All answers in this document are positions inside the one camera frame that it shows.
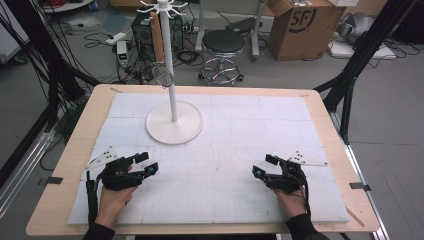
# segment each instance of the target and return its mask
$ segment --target chair wheel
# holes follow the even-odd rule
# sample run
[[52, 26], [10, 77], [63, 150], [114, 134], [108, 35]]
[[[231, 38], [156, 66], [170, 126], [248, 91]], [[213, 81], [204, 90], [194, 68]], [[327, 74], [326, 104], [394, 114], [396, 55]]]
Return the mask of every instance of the chair wheel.
[[239, 74], [239, 75], [237, 76], [237, 81], [241, 82], [241, 81], [243, 81], [243, 80], [244, 80], [244, 76], [243, 76], [243, 74]]

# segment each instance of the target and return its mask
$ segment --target black tape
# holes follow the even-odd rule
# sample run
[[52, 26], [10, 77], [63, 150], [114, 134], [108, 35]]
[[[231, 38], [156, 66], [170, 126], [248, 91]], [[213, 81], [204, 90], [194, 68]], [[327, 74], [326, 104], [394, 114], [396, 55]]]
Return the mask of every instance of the black tape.
[[361, 182], [349, 183], [349, 185], [352, 189], [363, 189], [365, 192], [371, 191], [370, 185], [364, 185]]
[[58, 177], [49, 177], [46, 181], [47, 184], [51, 183], [51, 184], [61, 184], [62, 183], [63, 178], [58, 178]]

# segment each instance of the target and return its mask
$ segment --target chair leg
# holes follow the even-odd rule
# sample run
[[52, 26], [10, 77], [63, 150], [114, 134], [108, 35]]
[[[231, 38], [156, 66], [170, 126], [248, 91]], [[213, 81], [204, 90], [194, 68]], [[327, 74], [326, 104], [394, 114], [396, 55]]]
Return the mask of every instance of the chair leg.
[[206, 78], [208, 80], [208, 86], [212, 83], [231, 83], [234, 86], [234, 80], [239, 81], [241, 74], [234, 62], [224, 57], [219, 57], [206, 61], [198, 76], [199, 79]]

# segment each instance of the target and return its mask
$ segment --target black robotic gripper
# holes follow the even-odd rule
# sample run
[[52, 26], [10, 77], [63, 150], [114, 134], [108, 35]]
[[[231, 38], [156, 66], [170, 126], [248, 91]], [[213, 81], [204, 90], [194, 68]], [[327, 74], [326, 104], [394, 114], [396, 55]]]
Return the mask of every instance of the black robotic gripper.
[[262, 180], [267, 187], [271, 189], [280, 189], [285, 193], [290, 194], [305, 185], [306, 176], [299, 164], [289, 162], [270, 154], [266, 155], [265, 161], [274, 165], [279, 165], [282, 170], [281, 175], [267, 174], [266, 171], [253, 165], [253, 176]]
[[156, 174], [159, 170], [158, 163], [153, 163], [138, 172], [130, 173], [128, 170], [134, 162], [139, 163], [147, 159], [149, 159], [149, 155], [144, 152], [128, 158], [121, 157], [106, 164], [105, 169], [100, 174], [103, 185], [105, 188], [115, 191], [140, 185], [144, 179]]

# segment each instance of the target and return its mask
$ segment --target sf logo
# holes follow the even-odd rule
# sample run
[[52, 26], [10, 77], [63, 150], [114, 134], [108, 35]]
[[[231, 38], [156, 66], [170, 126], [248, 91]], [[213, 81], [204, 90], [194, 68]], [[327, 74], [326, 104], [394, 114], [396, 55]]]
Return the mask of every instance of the sf logo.
[[316, 12], [316, 9], [295, 11], [290, 22], [289, 32], [299, 33], [308, 29], [315, 19]]

